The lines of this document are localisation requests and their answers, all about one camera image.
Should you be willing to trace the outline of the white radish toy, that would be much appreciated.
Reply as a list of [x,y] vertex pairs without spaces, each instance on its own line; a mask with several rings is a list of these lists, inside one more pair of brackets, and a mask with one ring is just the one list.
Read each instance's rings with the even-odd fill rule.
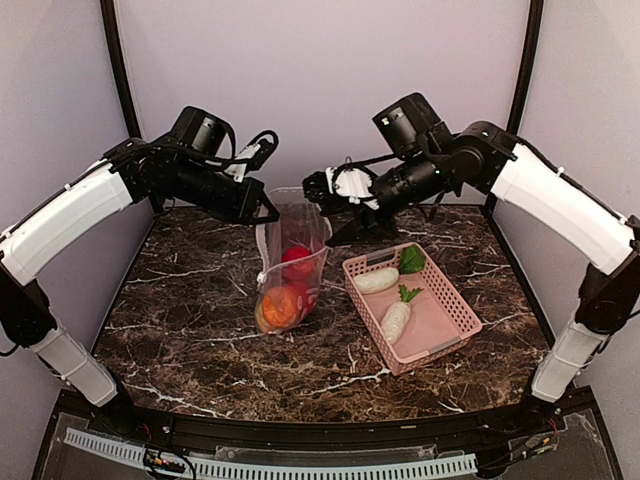
[[388,307],[380,324],[383,337],[389,344],[395,344],[402,336],[411,317],[411,302],[422,291],[422,288],[409,289],[404,284],[399,285],[399,300]]

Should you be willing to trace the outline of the pink plastic basket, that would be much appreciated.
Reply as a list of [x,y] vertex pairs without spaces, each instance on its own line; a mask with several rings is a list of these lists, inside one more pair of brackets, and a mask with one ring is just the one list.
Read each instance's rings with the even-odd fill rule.
[[345,286],[390,372],[400,375],[464,346],[482,322],[417,243],[343,262]]

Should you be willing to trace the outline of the white radish with green leaf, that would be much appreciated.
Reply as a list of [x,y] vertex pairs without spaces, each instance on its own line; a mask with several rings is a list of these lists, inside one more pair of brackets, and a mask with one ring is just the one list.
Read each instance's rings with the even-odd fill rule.
[[374,294],[394,286],[401,275],[419,273],[426,265],[426,254],[419,246],[412,245],[402,250],[398,267],[359,274],[353,278],[355,287],[362,294]]

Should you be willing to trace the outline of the orange tangerine toy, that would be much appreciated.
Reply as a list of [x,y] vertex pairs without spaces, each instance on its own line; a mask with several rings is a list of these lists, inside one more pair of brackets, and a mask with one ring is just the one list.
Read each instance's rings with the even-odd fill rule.
[[290,326],[299,313],[298,296],[290,288],[277,286],[269,289],[262,300],[266,322],[279,328]]

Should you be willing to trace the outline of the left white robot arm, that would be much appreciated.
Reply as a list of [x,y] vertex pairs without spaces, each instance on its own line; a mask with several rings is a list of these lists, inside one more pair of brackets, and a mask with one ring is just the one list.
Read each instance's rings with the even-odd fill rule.
[[103,421],[117,434],[134,435],[141,415],[129,405],[126,389],[53,316],[37,276],[93,227],[145,198],[179,199],[233,225],[277,221],[263,182],[249,174],[278,143],[277,134],[265,130],[238,155],[223,159],[165,135],[150,143],[131,138],[105,153],[2,232],[1,325],[7,338],[101,408]]

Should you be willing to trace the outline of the red apple toy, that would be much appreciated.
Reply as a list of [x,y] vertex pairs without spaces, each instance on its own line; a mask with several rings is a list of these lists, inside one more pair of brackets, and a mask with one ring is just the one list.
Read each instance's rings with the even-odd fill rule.
[[283,275],[291,281],[307,280],[314,272],[314,260],[310,249],[304,246],[288,248],[281,257],[285,264]]

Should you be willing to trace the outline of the red tomato toy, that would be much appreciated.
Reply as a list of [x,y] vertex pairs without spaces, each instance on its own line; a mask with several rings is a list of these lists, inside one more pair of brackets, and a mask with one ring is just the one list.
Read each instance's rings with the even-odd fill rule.
[[289,287],[296,294],[299,319],[304,320],[316,307],[316,292],[303,281],[294,281],[289,284]]

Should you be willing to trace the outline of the clear zip top bag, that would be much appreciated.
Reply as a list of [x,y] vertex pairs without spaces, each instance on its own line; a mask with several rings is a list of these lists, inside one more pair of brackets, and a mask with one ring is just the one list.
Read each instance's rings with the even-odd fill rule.
[[269,199],[280,218],[256,227],[262,269],[255,319],[262,332],[274,334],[297,327],[315,309],[332,228],[300,187],[275,189]]

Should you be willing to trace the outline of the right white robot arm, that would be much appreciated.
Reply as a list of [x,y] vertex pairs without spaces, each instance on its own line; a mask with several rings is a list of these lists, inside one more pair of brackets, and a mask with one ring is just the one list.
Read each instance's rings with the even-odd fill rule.
[[528,141],[492,123],[451,133],[442,122],[419,129],[409,120],[384,119],[381,130],[399,166],[375,175],[368,160],[346,161],[304,182],[323,215],[354,215],[329,245],[392,238],[397,213],[470,185],[522,209],[589,261],[571,320],[533,375],[531,396],[511,410],[511,426],[530,434],[547,420],[548,403],[559,400],[596,352],[636,316],[639,221],[611,210]]

